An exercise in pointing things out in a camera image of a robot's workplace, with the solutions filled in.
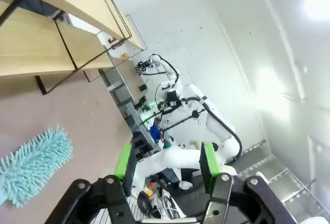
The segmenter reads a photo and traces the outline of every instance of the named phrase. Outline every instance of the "ceiling light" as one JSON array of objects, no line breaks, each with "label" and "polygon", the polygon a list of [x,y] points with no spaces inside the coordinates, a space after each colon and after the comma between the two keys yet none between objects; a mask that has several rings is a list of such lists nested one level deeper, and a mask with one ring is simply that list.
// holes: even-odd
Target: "ceiling light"
[{"label": "ceiling light", "polygon": [[330,0],[305,0],[304,8],[313,20],[330,20]]}]

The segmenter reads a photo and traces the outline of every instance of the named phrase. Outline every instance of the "teal microfiber duster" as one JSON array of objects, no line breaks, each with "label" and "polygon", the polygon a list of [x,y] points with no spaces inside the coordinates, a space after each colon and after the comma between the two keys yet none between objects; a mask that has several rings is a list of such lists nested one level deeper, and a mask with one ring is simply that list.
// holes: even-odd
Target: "teal microfiber duster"
[{"label": "teal microfiber duster", "polygon": [[48,129],[0,163],[0,205],[7,199],[20,208],[42,190],[52,175],[72,157],[64,130]]}]

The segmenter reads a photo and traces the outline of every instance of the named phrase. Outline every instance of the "bolt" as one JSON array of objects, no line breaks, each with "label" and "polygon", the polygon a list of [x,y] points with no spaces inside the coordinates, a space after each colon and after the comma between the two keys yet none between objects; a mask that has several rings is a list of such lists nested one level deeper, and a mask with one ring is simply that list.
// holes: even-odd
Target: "bolt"
[{"label": "bolt", "polygon": [[251,179],[251,183],[254,184],[254,185],[256,185],[256,184],[258,183],[258,180],[256,180],[256,179]]},{"label": "bolt", "polygon": [[80,189],[85,188],[85,186],[86,186],[85,183],[79,183],[79,184],[78,184],[78,187],[79,187]]},{"label": "bolt", "polygon": [[114,183],[114,180],[113,180],[112,178],[108,178],[108,179],[107,179],[107,182],[108,182],[109,184],[112,184],[112,183]]},{"label": "bolt", "polygon": [[224,175],[221,176],[221,179],[223,181],[228,181],[229,177],[228,177],[228,175],[224,174]]}]

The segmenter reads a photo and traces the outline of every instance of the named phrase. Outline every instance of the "screw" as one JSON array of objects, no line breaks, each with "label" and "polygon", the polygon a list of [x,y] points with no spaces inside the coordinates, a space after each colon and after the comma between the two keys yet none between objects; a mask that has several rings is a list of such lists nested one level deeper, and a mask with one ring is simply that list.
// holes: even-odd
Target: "screw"
[{"label": "screw", "polygon": [[223,181],[228,181],[229,177],[228,177],[228,175],[224,174],[224,175],[221,176],[221,179]]},{"label": "screw", "polygon": [[85,188],[85,186],[86,186],[85,183],[79,183],[79,184],[78,184],[78,187],[79,187],[80,189]]},{"label": "screw", "polygon": [[114,180],[113,180],[112,178],[108,178],[108,179],[107,179],[107,182],[108,182],[109,184],[112,184],[112,183],[114,183]]},{"label": "screw", "polygon": [[251,183],[254,184],[254,185],[256,185],[256,184],[258,183],[258,180],[256,180],[256,179],[251,179]]}]

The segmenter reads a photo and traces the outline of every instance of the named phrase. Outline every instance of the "workbench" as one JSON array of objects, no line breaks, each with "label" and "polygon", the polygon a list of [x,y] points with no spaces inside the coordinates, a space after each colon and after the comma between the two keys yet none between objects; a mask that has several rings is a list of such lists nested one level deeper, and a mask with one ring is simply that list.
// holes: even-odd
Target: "workbench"
[{"label": "workbench", "polygon": [[[42,80],[47,87],[62,77]],[[1,224],[44,223],[73,180],[96,181],[105,168],[116,166],[122,146],[133,137],[102,79],[88,83],[83,72],[45,96],[34,77],[0,78],[0,106],[0,158],[57,125],[73,145],[73,158],[26,206],[16,209],[10,201],[0,206]]]}]

